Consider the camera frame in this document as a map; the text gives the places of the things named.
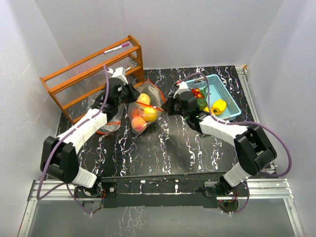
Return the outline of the clear zip bag with fruit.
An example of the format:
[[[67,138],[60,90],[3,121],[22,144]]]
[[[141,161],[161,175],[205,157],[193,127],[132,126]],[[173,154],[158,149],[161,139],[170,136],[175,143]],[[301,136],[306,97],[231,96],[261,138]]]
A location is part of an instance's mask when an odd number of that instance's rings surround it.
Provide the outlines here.
[[[140,135],[162,114],[161,106],[166,102],[162,91],[149,79],[135,84],[140,92],[138,99],[128,105],[127,114],[131,122],[132,132]]]

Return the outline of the clear zip bag with peppers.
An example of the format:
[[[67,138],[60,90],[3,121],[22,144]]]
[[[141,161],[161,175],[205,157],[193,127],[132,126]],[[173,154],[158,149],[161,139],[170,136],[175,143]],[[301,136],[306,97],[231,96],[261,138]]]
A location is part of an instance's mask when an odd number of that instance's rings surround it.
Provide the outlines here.
[[[87,107],[90,108],[94,104],[95,101],[100,101],[99,104],[102,105],[103,100],[104,100],[103,94],[104,93],[101,92],[101,93],[95,93],[89,96],[87,98]],[[118,111],[114,114],[114,116],[111,119],[107,119],[108,123],[105,126],[98,129],[96,133],[100,135],[107,135],[118,130],[121,125],[121,118],[123,115],[123,111],[124,111],[124,105],[121,104],[118,106]]]

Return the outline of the yellow fake bell pepper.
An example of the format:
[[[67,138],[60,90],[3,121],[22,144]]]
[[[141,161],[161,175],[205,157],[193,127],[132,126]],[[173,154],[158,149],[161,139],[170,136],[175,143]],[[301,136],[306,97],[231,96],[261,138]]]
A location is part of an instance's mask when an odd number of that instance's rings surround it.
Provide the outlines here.
[[[225,111],[226,107],[227,107],[227,102],[222,99],[219,99],[215,101],[214,104],[212,105],[211,112],[214,115],[219,116]]]

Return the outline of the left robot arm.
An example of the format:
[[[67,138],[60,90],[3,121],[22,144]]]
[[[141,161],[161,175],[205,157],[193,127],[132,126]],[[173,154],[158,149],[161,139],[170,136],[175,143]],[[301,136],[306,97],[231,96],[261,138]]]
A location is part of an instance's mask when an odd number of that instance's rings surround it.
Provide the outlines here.
[[[69,130],[57,137],[49,136],[43,144],[40,169],[41,179],[50,175],[66,184],[84,187],[91,197],[101,194],[97,176],[80,167],[78,153],[100,128],[118,114],[122,104],[135,102],[139,92],[125,76],[112,76],[87,113]]]

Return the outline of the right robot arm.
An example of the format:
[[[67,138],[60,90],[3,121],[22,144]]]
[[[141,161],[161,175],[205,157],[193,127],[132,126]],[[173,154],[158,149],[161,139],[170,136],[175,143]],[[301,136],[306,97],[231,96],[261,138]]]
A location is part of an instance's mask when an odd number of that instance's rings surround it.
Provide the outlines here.
[[[203,187],[206,192],[231,196],[240,183],[257,175],[277,157],[262,127],[255,124],[236,125],[219,120],[200,109],[197,98],[190,91],[170,95],[162,109],[170,116],[182,116],[192,130],[215,136],[234,146],[238,162],[212,187]]]

